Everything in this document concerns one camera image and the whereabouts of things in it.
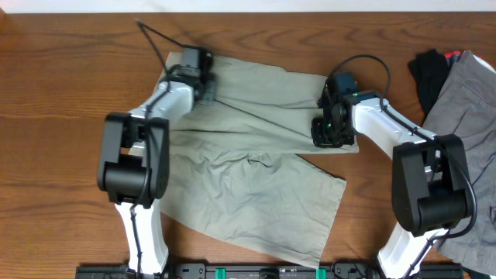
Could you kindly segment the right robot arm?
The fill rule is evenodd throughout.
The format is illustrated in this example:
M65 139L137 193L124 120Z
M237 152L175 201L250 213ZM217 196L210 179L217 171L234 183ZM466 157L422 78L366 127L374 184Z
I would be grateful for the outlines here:
M392 161L391 201L397 223L377 255L384 278L409 278L433 244L459 237L460 221L477 217L477 201L468 176L462 140L438 136L394 110L376 91L329 93L317 101L323 110L312 120L314 144L351 145L357 134L373 141Z

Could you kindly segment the khaki green shorts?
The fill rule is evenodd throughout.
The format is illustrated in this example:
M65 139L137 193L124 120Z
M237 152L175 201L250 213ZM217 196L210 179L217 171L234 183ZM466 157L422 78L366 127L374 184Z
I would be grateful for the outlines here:
M219 239L315 268L346 188L305 160L325 78L229 57L212 68L216 95L170 133L160 210Z

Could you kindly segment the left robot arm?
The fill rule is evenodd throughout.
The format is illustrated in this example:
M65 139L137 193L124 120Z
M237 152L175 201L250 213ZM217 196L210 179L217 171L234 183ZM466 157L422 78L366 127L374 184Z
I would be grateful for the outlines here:
M169 178L170 130L214 94L215 75L208 67L176 64L140 107L105 118L97 184L126 231L127 278L160 278L164 272L169 251L158 207Z

